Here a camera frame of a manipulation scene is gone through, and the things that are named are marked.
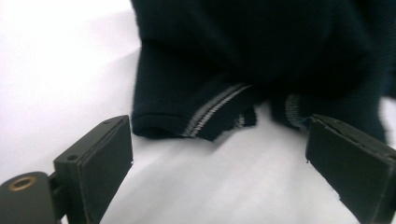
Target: dark navy sweater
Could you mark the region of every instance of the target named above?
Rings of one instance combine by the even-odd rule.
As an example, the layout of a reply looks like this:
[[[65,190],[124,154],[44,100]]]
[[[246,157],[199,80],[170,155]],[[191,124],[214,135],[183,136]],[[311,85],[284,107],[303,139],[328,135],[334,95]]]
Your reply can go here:
[[[385,141],[394,0],[132,0],[142,41],[133,132],[216,139],[253,106],[307,129],[321,114]]]

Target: white fabric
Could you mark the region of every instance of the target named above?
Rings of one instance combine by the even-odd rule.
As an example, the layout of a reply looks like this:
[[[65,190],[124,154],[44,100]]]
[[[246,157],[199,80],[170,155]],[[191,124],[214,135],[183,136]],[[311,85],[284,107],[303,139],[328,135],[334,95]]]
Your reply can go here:
[[[0,1],[0,182],[52,173],[96,124],[130,114],[139,46],[128,0]],[[215,144],[133,136],[102,223],[357,223],[306,163],[306,136],[257,112],[257,127]],[[381,113],[396,147],[396,102]]]

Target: white background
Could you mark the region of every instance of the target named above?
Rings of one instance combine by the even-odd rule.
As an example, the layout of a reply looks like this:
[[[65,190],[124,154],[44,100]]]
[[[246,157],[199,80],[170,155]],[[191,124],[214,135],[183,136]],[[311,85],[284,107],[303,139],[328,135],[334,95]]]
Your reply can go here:
[[[83,134],[129,115],[139,47],[128,0],[0,1],[0,182],[52,173]],[[257,127],[215,144],[133,136],[102,223],[357,223],[305,163],[306,138],[257,112]],[[381,115],[396,147],[396,102]]]

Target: white surface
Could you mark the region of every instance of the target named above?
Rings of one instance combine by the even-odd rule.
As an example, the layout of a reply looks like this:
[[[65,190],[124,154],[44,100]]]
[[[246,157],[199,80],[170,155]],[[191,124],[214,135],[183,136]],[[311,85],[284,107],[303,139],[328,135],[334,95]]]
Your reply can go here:
[[[0,182],[52,173],[96,124],[130,114],[139,45],[127,0],[1,1]],[[257,111],[257,127],[215,144],[134,136],[102,223],[357,223],[305,163],[305,137]],[[396,103],[381,111],[396,147]]]

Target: sweater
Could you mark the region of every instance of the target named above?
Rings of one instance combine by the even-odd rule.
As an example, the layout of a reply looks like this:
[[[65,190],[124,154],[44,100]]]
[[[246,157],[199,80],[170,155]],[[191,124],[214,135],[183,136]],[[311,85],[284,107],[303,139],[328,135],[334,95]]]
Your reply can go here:
[[[394,58],[393,0],[132,0],[142,49],[133,132],[200,137],[313,114],[385,142],[378,116]]]

